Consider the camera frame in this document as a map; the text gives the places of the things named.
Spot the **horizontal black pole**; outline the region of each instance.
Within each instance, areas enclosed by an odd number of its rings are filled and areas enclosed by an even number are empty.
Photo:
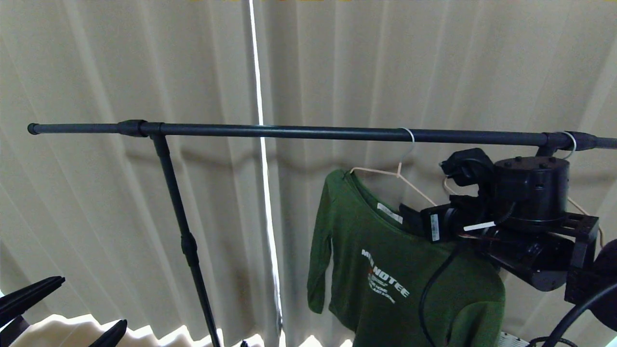
[[[118,124],[30,124],[28,131],[41,133],[121,133],[131,136],[186,135],[305,138],[361,141],[410,141],[409,133],[399,128],[344,128],[344,127],[288,127],[269,125],[171,124],[131,120]],[[416,142],[505,144],[518,146],[546,146],[548,133],[480,132],[473,130],[411,129]],[[615,148],[617,139],[593,138],[588,148]],[[550,146],[567,148],[571,139],[563,133],[550,133]]]

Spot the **vertical black pole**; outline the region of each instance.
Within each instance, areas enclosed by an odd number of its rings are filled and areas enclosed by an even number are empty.
[[[165,181],[167,182],[169,195],[172,199],[173,210],[176,212],[176,219],[178,220],[178,226],[180,227],[182,253],[186,256],[186,262],[191,268],[193,282],[195,282],[195,289],[197,290],[199,302],[201,303],[201,309],[204,312],[205,322],[208,326],[210,337],[212,338],[212,344],[214,347],[221,347],[221,343],[219,342],[217,335],[217,326],[214,324],[214,316],[212,315],[210,301],[208,300],[208,293],[205,290],[204,278],[201,275],[201,269],[199,268],[197,242],[191,234],[188,221],[186,220],[180,190],[178,189],[178,182],[176,181],[176,174],[173,171],[172,159],[169,156],[169,146],[167,145],[167,140],[165,139],[165,135],[151,135],[150,138],[154,142],[156,153],[159,156],[160,164],[163,167]]]

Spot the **white hanger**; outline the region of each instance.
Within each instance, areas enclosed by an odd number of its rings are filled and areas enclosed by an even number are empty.
[[[407,131],[409,133],[409,135],[411,135],[411,137],[412,137],[412,146],[400,158],[399,168],[398,168],[398,170],[396,172],[382,171],[382,170],[376,170],[376,169],[369,169],[369,168],[366,168],[366,167],[354,167],[353,169],[351,169],[351,171],[349,173],[351,174],[355,170],[361,170],[361,171],[375,172],[377,174],[384,174],[384,175],[395,176],[396,178],[400,178],[401,180],[403,180],[403,182],[407,183],[410,187],[412,187],[415,191],[417,191],[420,195],[422,195],[422,197],[424,199],[426,199],[429,203],[431,203],[433,206],[437,206],[437,204],[433,200],[431,200],[431,198],[429,198],[426,194],[422,193],[422,191],[420,191],[418,188],[416,188],[415,185],[413,185],[411,182],[409,182],[405,177],[401,176],[401,174],[400,174],[400,168],[403,166],[403,159],[405,159],[405,157],[408,156],[413,151],[413,147],[416,144],[416,137],[413,136],[413,133],[412,133],[411,130],[409,130],[407,128],[400,128],[400,129],[404,129],[405,131]]]

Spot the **cylindrical black motor housing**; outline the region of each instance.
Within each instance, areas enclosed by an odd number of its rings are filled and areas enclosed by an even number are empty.
[[[565,217],[569,162],[555,157],[516,157],[495,163],[494,214],[506,224],[551,225]]]

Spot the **graphic print on shirt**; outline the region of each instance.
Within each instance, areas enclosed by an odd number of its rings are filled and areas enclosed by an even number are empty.
[[[366,258],[368,258],[369,263],[371,264],[369,266],[368,269],[368,286],[369,288],[371,288],[371,290],[373,290],[375,293],[379,294],[379,295],[383,295],[386,298],[388,298],[390,301],[392,301],[392,304],[395,304],[396,301],[394,300],[394,298],[388,293],[388,288],[389,287],[394,287],[394,289],[396,291],[398,291],[403,298],[406,298],[409,296],[409,291],[407,289],[405,289],[404,286],[402,286],[399,281],[395,280],[394,277],[388,275],[387,273],[385,273],[383,270],[381,270],[379,267],[377,267],[375,265],[375,261],[373,260],[373,256],[365,251],[364,249],[362,250],[362,255],[365,256]]]

